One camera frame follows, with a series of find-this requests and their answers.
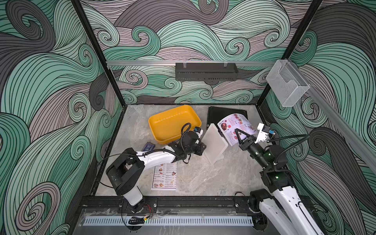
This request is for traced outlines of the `dim sum menu sheet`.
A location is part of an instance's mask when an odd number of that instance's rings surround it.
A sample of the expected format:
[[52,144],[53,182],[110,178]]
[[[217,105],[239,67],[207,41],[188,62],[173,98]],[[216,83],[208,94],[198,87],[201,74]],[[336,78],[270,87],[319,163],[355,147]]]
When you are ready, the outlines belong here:
[[175,191],[177,188],[177,163],[160,164],[154,167],[151,190]]

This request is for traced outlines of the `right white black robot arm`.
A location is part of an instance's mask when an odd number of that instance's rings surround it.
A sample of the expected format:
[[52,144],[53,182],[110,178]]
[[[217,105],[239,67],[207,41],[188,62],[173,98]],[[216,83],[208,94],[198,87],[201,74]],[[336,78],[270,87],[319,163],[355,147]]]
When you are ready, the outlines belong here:
[[254,137],[235,129],[239,147],[247,151],[262,167],[260,176],[265,189],[250,193],[248,205],[251,211],[261,213],[281,235],[322,235],[323,231],[300,198],[292,173],[287,169],[287,152],[308,139],[299,135],[299,141],[287,148],[271,145],[262,148],[260,141],[270,142],[269,133],[259,131]]

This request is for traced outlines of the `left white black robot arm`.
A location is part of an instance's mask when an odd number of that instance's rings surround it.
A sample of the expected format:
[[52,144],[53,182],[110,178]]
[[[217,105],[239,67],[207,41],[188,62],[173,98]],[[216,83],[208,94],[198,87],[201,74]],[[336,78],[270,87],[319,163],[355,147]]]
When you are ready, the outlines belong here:
[[118,196],[123,196],[132,207],[142,205],[143,194],[136,186],[140,176],[149,168],[178,161],[189,163],[191,155],[201,156],[206,145],[201,141],[203,130],[199,127],[185,131],[178,142],[160,149],[135,151],[126,149],[106,169],[106,175]]

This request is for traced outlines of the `pink dessert menu sheet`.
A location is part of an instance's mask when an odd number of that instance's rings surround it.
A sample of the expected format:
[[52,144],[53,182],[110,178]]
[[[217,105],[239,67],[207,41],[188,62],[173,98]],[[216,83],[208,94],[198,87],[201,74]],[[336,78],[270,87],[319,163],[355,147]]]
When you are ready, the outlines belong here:
[[236,135],[236,129],[239,129],[249,135],[254,135],[256,133],[255,128],[242,114],[228,115],[219,121],[217,126],[230,146],[237,145],[239,143],[239,139],[245,140],[247,138],[246,135],[241,132],[239,132],[238,137]]

